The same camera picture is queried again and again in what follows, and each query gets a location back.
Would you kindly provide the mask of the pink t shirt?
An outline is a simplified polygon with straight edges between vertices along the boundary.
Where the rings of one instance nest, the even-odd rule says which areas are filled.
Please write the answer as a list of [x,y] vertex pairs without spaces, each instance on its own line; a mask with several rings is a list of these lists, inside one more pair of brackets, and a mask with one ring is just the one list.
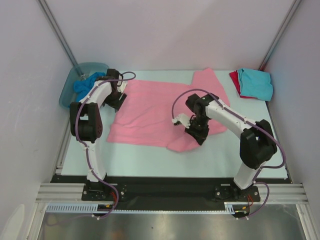
[[127,97],[110,126],[107,142],[163,147],[178,153],[198,148],[199,144],[185,128],[172,122],[172,114],[192,116],[185,105],[192,93],[182,95],[190,90],[200,97],[208,91],[225,104],[230,103],[223,85],[210,68],[196,71],[190,85],[131,80],[125,88]]

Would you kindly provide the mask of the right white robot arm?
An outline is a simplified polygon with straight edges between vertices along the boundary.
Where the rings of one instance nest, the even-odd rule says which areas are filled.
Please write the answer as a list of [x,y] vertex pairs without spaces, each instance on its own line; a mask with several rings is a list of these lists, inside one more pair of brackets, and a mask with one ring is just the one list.
[[215,120],[239,138],[242,164],[233,178],[235,185],[230,188],[230,194],[235,200],[242,201],[248,196],[248,188],[254,183],[259,170],[277,152],[277,145],[267,120],[249,121],[215,97],[192,94],[187,98],[185,104],[193,116],[185,124],[185,132],[201,146],[209,135],[209,121]]

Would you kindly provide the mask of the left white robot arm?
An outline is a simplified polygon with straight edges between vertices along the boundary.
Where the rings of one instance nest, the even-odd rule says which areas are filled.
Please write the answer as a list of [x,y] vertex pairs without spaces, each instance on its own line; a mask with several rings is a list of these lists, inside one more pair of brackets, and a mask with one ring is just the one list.
[[82,198],[105,200],[112,188],[103,183],[107,172],[99,153],[99,139],[103,134],[100,108],[107,105],[118,111],[127,97],[124,90],[128,82],[122,73],[112,68],[106,73],[93,74],[89,80],[88,90],[69,105],[70,131],[80,143],[88,166]]

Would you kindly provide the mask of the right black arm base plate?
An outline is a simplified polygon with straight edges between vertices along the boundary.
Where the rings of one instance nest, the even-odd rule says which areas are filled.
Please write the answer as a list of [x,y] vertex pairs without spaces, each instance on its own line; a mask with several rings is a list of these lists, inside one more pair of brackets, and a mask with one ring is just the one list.
[[240,189],[235,184],[217,185],[213,190],[213,197],[217,202],[260,202],[261,197],[257,186],[250,185]]

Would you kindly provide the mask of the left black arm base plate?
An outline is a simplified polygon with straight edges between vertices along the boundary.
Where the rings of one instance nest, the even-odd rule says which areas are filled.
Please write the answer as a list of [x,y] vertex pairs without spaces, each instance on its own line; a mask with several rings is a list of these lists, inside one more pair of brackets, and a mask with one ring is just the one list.
[[[127,193],[127,185],[113,184],[118,191],[119,201],[124,201]],[[82,201],[101,202],[111,201],[116,197],[116,191],[101,182],[86,182],[82,190]]]

